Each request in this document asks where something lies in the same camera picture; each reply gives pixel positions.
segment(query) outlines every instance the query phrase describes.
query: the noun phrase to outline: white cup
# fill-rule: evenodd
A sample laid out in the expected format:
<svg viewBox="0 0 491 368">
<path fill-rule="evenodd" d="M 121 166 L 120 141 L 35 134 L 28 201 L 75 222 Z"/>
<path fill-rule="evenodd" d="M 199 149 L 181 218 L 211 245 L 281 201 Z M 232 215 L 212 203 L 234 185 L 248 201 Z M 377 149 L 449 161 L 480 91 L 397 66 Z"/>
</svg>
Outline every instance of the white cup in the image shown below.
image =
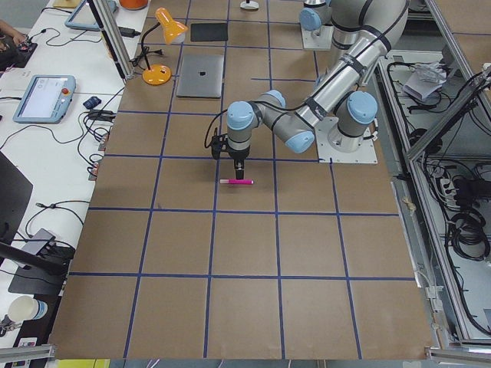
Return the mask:
<svg viewBox="0 0 491 368">
<path fill-rule="evenodd" d="M 8 318 L 14 322 L 23 320 L 38 320 L 48 311 L 48 305 L 44 301 L 39 301 L 28 295 L 18 297 L 8 308 Z"/>
</svg>

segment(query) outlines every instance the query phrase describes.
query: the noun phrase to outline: tiled table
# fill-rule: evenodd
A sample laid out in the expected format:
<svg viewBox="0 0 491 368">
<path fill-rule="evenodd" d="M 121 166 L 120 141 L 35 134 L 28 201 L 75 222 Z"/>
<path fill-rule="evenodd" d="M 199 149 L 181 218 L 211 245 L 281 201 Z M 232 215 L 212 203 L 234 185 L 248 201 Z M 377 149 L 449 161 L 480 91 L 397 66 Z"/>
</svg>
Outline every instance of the tiled table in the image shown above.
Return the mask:
<svg viewBox="0 0 491 368">
<path fill-rule="evenodd" d="M 169 83 L 127 83 L 51 336 L 58 357 L 423 358 L 430 329 L 379 147 L 376 166 L 320 164 L 262 127 L 254 186 L 217 183 L 233 167 L 203 148 L 213 116 L 271 88 L 295 106 L 327 60 L 302 50 L 302 2 L 239 3 L 152 1 L 149 15 L 227 21 L 229 41 L 188 35 L 163 47 Z M 184 53 L 226 56 L 222 99 L 175 97 Z"/>
</svg>

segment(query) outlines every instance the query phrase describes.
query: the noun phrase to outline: white desk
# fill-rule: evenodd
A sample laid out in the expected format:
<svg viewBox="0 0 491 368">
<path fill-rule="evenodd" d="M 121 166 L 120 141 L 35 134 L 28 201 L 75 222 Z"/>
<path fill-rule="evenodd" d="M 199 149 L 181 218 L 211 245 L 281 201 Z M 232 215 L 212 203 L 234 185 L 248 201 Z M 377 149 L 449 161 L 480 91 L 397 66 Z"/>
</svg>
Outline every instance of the white desk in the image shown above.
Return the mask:
<svg viewBox="0 0 491 368">
<path fill-rule="evenodd" d="M 119 26 L 134 28 L 141 31 L 148 8 L 139 11 L 128 11 L 119 7 L 116 21 Z M 35 35 L 43 28 L 55 28 L 61 36 L 52 42 L 60 44 L 68 41 L 81 31 L 72 30 L 64 26 L 67 15 L 60 11 L 44 11 L 30 35 Z M 118 92 L 123 82 L 117 73 L 113 61 L 110 59 L 103 42 L 94 44 L 89 42 L 72 42 L 63 47 L 49 47 L 46 40 L 55 35 L 54 31 L 47 31 L 34 39 L 38 48 L 27 67 L 13 69 L 0 78 L 0 97 L 21 97 L 34 74 L 71 74 L 77 81 L 77 89 L 66 116 L 59 124 L 46 125 L 53 129 L 55 136 L 61 140 L 70 140 L 81 135 L 78 116 L 85 111 L 82 103 L 91 95 L 102 99 L 101 108 L 110 97 Z M 96 41 L 101 36 L 98 32 L 87 32 L 83 39 Z M 124 38 L 129 55 L 132 57 L 138 47 L 138 37 Z M 117 111 L 122 92 L 116 96 L 106 107 L 106 110 Z M 3 119 L 0 122 L 0 145 L 11 133 L 20 130 L 25 125 L 12 121 L 18 100 L 0 100 L 0 111 Z M 85 157 L 96 153 L 98 143 L 89 134 L 81 144 L 81 152 Z M 2 152 L 22 171 L 34 185 L 31 200 L 25 217 L 22 220 L 20 232 L 24 234 L 25 223 L 39 211 L 36 202 L 49 205 L 63 200 L 81 199 L 89 201 L 94 190 L 94 182 L 89 181 L 86 170 L 87 163 L 77 154 L 77 141 L 69 144 L 56 143 L 47 130 L 28 128 L 13 136 L 2 149 Z M 84 219 L 88 204 L 71 203 L 67 207 L 73 209 Z M 81 224 L 69 212 L 60 210 L 47 210 L 31 223 L 30 232 L 35 233 L 40 228 L 52 232 L 58 240 L 77 246 L 81 233 Z M 15 273 L 17 266 L 11 261 L 4 261 L 0 269 Z M 7 292 L 12 276 L 0 273 L 0 316 L 3 317 L 10 303 L 19 294 Z M 8 332 L 0 339 L 0 348 L 13 347 L 18 335 L 18 329 Z"/>
</svg>

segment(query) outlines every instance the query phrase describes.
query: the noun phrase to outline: lamp base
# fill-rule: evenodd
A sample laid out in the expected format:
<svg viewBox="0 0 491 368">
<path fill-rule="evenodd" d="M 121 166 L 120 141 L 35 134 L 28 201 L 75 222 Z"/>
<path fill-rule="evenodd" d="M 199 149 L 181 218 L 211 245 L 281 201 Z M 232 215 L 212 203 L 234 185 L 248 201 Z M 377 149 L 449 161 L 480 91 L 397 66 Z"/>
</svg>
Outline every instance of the lamp base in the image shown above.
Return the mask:
<svg viewBox="0 0 491 368">
<path fill-rule="evenodd" d="M 169 67 L 160 64 L 150 65 L 150 69 L 145 69 L 142 74 L 143 80 L 152 86 L 159 86 L 166 83 L 171 76 L 172 72 Z"/>
<path fill-rule="evenodd" d="M 255 11 L 255 10 L 258 10 L 259 9 L 259 4 L 257 2 L 253 2 L 253 1 L 250 1 L 250 2 L 241 2 L 240 3 L 240 8 L 241 9 L 244 9 L 244 10 L 252 10 L 252 11 Z"/>
</svg>

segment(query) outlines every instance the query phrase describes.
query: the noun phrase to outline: robotic arm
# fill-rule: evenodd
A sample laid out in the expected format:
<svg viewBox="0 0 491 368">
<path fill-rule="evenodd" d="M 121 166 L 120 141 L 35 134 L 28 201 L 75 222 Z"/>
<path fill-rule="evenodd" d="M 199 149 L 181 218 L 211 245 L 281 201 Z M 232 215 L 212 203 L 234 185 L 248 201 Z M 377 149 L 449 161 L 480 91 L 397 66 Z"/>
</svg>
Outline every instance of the robotic arm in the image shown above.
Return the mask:
<svg viewBox="0 0 491 368">
<path fill-rule="evenodd" d="M 336 64 L 294 109 L 285 108 L 285 99 L 277 90 L 254 101 L 232 103 L 227 112 L 228 133 L 212 138 L 213 157 L 218 159 L 221 152 L 227 152 L 234 160 L 236 178 L 243 179 L 254 128 L 266 125 L 293 152 L 303 153 L 315 140 L 315 125 L 330 112 L 339 118 L 329 134 L 331 145 L 342 152 L 354 152 L 375 118 L 377 102 L 370 94 L 352 92 L 352 87 L 399 40 L 409 2 L 332 0 Z"/>
</svg>

